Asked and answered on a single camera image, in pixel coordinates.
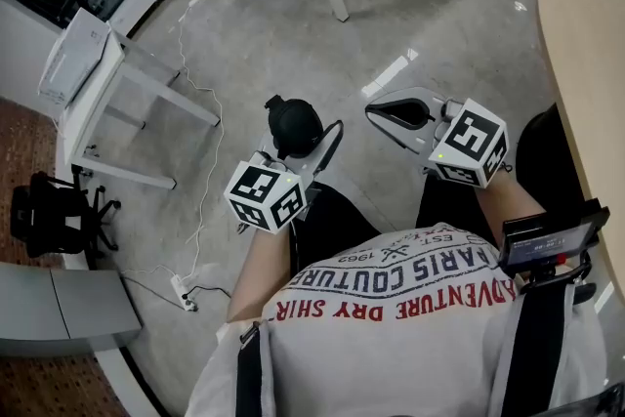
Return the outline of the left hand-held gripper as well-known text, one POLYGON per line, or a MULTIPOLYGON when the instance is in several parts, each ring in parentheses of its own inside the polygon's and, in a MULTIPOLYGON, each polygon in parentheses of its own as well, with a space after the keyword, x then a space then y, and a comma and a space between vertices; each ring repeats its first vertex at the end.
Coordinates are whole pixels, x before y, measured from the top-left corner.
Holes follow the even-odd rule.
POLYGON ((343 136, 344 123, 337 120, 324 131, 321 151, 280 160, 273 135, 266 130, 258 150, 238 164, 224 192, 240 224, 277 234, 293 220, 305 219, 318 195, 314 178, 327 168, 343 136))

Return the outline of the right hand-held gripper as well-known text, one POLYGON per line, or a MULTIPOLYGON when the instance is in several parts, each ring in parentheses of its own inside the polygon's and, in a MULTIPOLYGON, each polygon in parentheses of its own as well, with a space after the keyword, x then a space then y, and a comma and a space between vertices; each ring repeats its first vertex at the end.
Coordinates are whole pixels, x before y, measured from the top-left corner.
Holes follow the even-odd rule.
POLYGON ((486 188, 509 150, 506 122, 472 99, 443 99, 427 88, 411 87, 392 91, 365 110, 375 128, 420 153, 422 173, 444 181, 486 188), (426 114, 420 127, 385 114, 417 109, 426 114))

